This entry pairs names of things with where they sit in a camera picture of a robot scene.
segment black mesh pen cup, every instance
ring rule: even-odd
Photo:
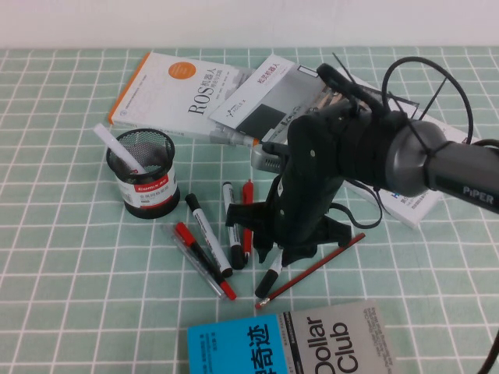
[[[106,161],[116,175],[126,209],[138,218],[163,217],[175,209],[180,191],[173,167],[175,146],[169,136],[153,129],[137,129],[116,138],[143,166],[134,174],[111,150]]]

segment table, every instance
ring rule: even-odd
[[[272,52],[157,51],[252,67]],[[499,137],[499,48],[273,50],[311,67],[334,63],[332,51],[378,87],[396,58],[433,59],[469,95],[476,135]],[[201,238],[183,201],[154,221],[123,207],[91,128],[106,121],[145,52],[0,50],[0,373],[187,373],[188,326],[256,315],[253,290],[272,256],[260,265],[253,254],[230,279],[238,300],[220,302],[161,228],[185,221]],[[390,88],[427,102],[439,82],[414,66],[395,73]],[[430,114],[465,129],[458,97],[444,94]],[[252,170],[247,149],[174,142],[182,197],[197,194],[227,248],[221,183],[233,182],[240,199],[252,178],[264,199],[273,175]],[[342,189],[337,201],[376,219],[377,209],[352,192]],[[386,217],[263,312],[375,298],[405,372],[476,372],[499,328],[498,242],[499,216],[445,197],[419,230]],[[293,264],[278,282],[317,258]]]

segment gray book cover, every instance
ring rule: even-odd
[[[399,372],[374,301],[285,312],[278,318],[290,374]]]

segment orange circle on book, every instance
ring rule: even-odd
[[[170,66],[168,74],[175,79],[188,79],[196,74],[196,66],[190,62],[176,62]]]

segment clear pencil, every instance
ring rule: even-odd
[[[197,260],[194,255],[192,255],[184,244],[183,240],[178,236],[178,234],[169,228],[165,227],[172,237],[173,242],[177,245],[179,251],[189,260],[193,265],[194,269],[199,273],[199,275],[206,281],[210,288],[215,294],[221,299],[227,298],[227,295],[223,292],[220,286],[215,282],[215,279],[208,273],[208,271],[203,267],[203,265]]]

